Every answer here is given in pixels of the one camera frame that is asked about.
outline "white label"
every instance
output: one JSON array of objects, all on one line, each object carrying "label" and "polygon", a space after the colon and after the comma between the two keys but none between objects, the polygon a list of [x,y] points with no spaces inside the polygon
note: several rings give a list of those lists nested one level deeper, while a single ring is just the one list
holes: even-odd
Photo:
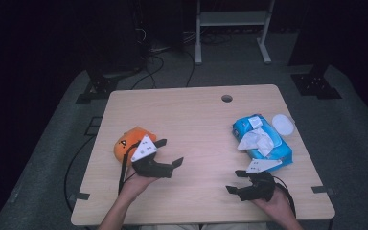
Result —
[{"label": "white label", "polygon": [[248,120],[249,120],[250,125],[252,125],[253,129],[256,129],[263,125],[262,120],[258,116],[253,116],[249,118]]},{"label": "white label", "polygon": [[148,135],[145,135],[139,146],[137,147],[136,151],[133,153],[131,161],[135,162],[144,157],[147,157],[148,155],[152,155],[155,152],[157,152],[157,147],[154,145]]},{"label": "white label", "polygon": [[269,170],[273,167],[281,165],[282,160],[263,160],[263,159],[252,159],[250,165],[247,167],[247,173],[260,173]]}]

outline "blue package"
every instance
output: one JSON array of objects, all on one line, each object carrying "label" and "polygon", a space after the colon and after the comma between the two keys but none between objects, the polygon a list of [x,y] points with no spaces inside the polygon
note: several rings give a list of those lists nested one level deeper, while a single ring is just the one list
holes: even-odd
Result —
[{"label": "blue package", "polygon": [[248,149],[247,154],[250,158],[255,159],[267,159],[267,160],[282,160],[282,164],[269,169],[269,171],[275,171],[281,167],[292,163],[292,150],[283,138],[277,133],[277,131],[267,122],[267,120],[260,114],[254,114],[248,117],[240,118],[233,124],[232,133],[236,139],[240,142],[243,135],[253,130],[253,126],[250,124],[249,119],[258,116],[262,125],[260,128],[268,134],[274,144],[273,150],[267,157],[262,156],[257,149]]}]

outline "wooden table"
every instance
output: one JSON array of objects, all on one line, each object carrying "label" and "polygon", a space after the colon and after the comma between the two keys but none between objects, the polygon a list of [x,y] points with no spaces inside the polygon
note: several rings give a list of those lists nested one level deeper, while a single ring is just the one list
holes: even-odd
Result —
[{"label": "wooden table", "polygon": [[[250,163],[237,150],[232,125],[241,118],[261,113],[268,121],[278,113],[290,116],[275,85],[243,85],[115,91],[110,95],[71,220],[75,225],[97,225],[118,194],[121,163],[113,147],[124,132],[139,126],[166,138],[155,160],[171,163],[184,157],[172,178],[150,184],[130,206],[125,224],[206,223],[267,221],[251,202],[228,194],[225,185],[248,186],[235,170]],[[294,163],[273,172],[283,179],[294,198],[298,219],[331,219],[334,216],[298,129],[284,140],[293,150]]]}]

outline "hole in table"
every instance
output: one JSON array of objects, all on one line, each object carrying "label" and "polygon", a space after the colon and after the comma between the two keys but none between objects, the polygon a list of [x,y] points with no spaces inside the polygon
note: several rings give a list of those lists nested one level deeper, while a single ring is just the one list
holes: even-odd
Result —
[{"label": "hole in table", "polygon": [[232,102],[232,100],[233,100],[233,98],[232,98],[232,96],[230,96],[230,95],[223,95],[222,97],[221,97],[221,99],[224,101],[224,102],[226,102],[226,103],[230,103],[230,102]]}]

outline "white tissue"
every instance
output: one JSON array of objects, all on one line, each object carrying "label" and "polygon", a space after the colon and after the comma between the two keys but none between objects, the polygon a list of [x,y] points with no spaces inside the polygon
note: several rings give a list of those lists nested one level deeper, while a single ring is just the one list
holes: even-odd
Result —
[{"label": "white tissue", "polygon": [[260,127],[246,132],[238,145],[238,150],[258,149],[264,157],[268,156],[273,148],[273,140]]}]

